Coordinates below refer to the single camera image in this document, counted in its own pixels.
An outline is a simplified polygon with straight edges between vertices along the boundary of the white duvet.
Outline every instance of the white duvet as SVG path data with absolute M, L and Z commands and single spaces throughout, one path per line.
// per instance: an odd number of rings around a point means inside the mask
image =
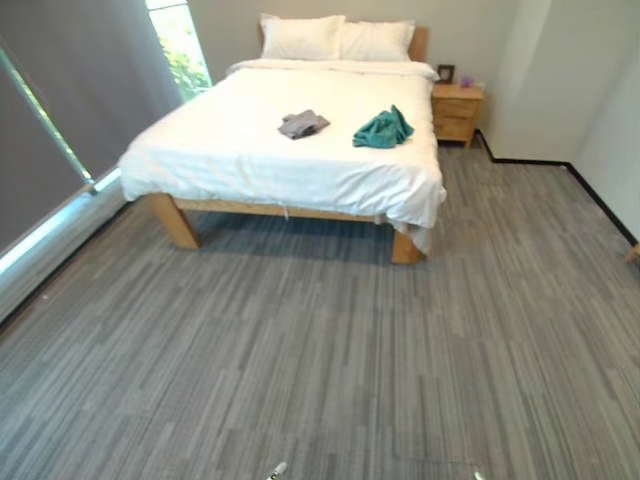
M 120 159 L 125 197 L 164 192 L 374 216 L 428 249 L 446 192 L 430 96 L 417 62 L 250 60 L 141 133 Z M 352 146 L 353 134 L 395 104 L 415 128 L 393 149 Z M 313 109 L 319 134 L 290 140 L 282 117 Z

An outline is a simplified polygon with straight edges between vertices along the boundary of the small purple object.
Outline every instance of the small purple object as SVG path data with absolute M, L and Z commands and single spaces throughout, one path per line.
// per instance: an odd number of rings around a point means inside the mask
M 462 79 L 460 80 L 460 86 L 462 88 L 470 88 L 473 87 L 473 84 L 475 83 L 475 81 L 473 80 L 473 77 L 470 75 L 463 75 Z

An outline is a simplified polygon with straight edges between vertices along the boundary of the wooden nightstand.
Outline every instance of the wooden nightstand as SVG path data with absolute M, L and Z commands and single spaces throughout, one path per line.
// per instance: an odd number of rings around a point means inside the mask
M 631 250 L 629 255 L 627 255 L 627 263 L 632 263 L 638 258 L 640 258 L 640 243 L 633 247 L 633 250 Z
M 436 84 L 433 88 L 433 126 L 438 140 L 464 142 L 469 148 L 484 100 L 479 87 Z

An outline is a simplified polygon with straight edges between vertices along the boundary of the gray cloth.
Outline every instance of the gray cloth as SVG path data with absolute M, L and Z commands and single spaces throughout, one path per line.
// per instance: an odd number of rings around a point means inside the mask
M 287 115 L 278 131 L 292 140 L 318 133 L 329 125 L 326 118 L 316 115 L 313 110 L 305 110 L 297 115 Z

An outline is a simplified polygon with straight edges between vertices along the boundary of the picture frame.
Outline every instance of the picture frame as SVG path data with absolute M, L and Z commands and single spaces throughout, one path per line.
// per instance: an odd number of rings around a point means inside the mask
M 440 80 L 437 83 L 451 84 L 453 83 L 453 76 L 456 73 L 455 65 L 438 65 L 438 76 Z

